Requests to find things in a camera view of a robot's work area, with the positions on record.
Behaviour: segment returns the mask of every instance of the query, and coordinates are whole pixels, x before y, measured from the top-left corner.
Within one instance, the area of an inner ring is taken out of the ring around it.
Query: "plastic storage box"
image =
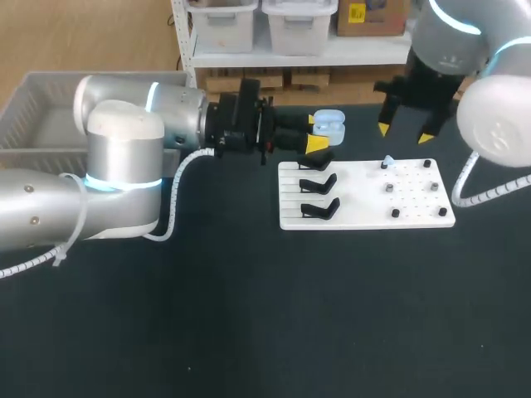
[[[273,52],[283,56],[318,56],[326,48],[330,17],[338,0],[263,0]]]
[[[27,168],[85,176],[87,139],[72,115],[77,85],[87,75],[188,84],[186,72],[32,72],[0,113],[0,170]],[[163,175],[173,177],[179,151],[164,149]]]
[[[234,7],[194,7],[187,2],[204,52],[250,52],[253,42],[254,11],[258,0],[238,0]]]

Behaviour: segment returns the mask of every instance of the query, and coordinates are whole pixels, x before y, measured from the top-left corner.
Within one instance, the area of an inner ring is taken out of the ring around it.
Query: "pegboard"
[[[424,162],[429,160],[430,167]],[[397,160],[387,169],[382,161],[331,162],[323,172],[295,162],[279,164],[280,227],[283,230],[384,230],[447,228],[454,212],[437,163],[433,159]],[[327,195],[302,192],[300,179],[325,183],[335,173],[337,182]],[[436,191],[433,184],[438,184]],[[328,220],[304,216],[300,205],[328,207],[338,197],[339,209]],[[393,210],[399,216],[393,217]],[[441,216],[441,209],[446,214]]]

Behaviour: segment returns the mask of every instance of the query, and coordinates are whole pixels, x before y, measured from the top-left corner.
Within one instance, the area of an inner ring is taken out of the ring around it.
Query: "black table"
[[[470,154],[455,121],[418,147],[421,114],[384,140],[378,107],[343,111],[338,160],[433,157],[451,190]],[[282,231],[292,158],[197,161],[171,241],[78,243],[0,281],[0,396],[531,396],[531,189],[451,229]],[[526,172],[479,161],[465,194]]]

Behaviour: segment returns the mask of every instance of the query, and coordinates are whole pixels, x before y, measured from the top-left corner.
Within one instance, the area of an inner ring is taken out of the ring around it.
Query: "cable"
[[[14,274],[18,274],[19,272],[33,268],[36,265],[42,264],[48,260],[53,259],[54,257],[56,258],[56,260],[54,261],[53,266],[57,267],[66,258],[66,252],[72,247],[72,245],[74,245],[74,242],[79,237],[81,231],[83,230],[83,226],[85,225],[87,213],[87,191],[85,188],[85,184],[75,174],[63,173],[60,174],[60,177],[72,178],[76,182],[77,186],[80,188],[81,192],[80,214],[77,217],[76,227],[72,231],[72,235],[64,245],[58,245],[50,251],[47,251],[44,255],[39,255],[33,260],[26,261],[25,263],[21,263],[19,265],[14,265],[10,268],[1,269],[0,279],[7,278],[8,276],[13,276]]]
[[[505,183],[504,185],[499,185],[494,189],[480,193],[473,197],[462,198],[461,191],[466,184],[466,180],[472,172],[475,163],[478,161],[480,155],[477,152],[473,152],[468,161],[466,162],[461,174],[455,182],[454,189],[451,193],[451,201],[454,205],[458,207],[472,207],[479,205],[480,203],[485,203],[486,201],[492,201],[497,197],[502,197],[508,193],[518,191],[519,189],[526,188],[531,185],[531,174],[525,177],[517,178],[516,180]]]
[[[175,172],[175,177],[173,178],[172,184],[172,192],[170,196],[168,229],[166,230],[166,233],[162,236],[147,234],[144,235],[144,238],[153,240],[155,242],[164,242],[172,236],[173,228],[175,227],[175,215],[177,212],[177,192],[179,189],[179,182],[181,181],[181,176],[183,175],[184,169],[188,166],[188,164],[190,164],[192,160],[195,160],[202,156],[214,156],[214,149],[198,149],[197,151],[190,153],[184,158],[183,162],[180,164],[177,171]]]
[[[173,17],[173,14],[169,14],[168,20],[166,21],[166,25],[169,27],[175,26],[175,18]],[[188,14],[188,29],[192,30],[193,28],[193,22],[192,22],[192,14]]]

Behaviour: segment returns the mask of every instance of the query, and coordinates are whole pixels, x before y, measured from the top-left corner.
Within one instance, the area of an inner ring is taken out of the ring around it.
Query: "cardboard box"
[[[339,0],[339,36],[401,36],[410,0]]]

